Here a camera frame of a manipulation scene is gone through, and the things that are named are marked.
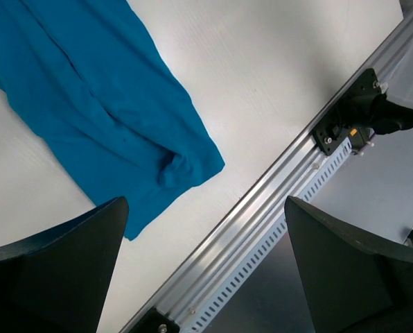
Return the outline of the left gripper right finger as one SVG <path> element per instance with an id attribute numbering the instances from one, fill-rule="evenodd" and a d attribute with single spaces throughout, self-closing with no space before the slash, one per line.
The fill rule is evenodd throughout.
<path id="1" fill-rule="evenodd" d="M 316 332 L 413 332 L 413 248 L 293 196 L 284 212 Z"/>

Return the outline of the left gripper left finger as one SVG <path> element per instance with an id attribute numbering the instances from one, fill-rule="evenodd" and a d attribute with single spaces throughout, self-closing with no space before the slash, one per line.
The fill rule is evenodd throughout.
<path id="1" fill-rule="evenodd" d="M 115 198 L 0 246 L 0 332 L 95 332 L 128 212 Z"/>

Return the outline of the teal blue t shirt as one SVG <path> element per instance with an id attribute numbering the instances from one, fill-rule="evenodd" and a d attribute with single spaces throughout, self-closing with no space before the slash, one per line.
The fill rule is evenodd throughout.
<path id="1" fill-rule="evenodd" d="M 188 92 L 126 1 L 0 1 L 0 89 L 125 237 L 224 166 Z"/>

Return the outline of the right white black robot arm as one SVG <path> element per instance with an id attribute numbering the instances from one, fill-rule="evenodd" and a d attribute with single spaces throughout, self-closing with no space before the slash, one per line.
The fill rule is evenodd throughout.
<path id="1" fill-rule="evenodd" d="M 343 124 L 388 135 L 413 128 L 413 40 L 387 81 L 383 94 L 352 97 L 342 103 Z"/>

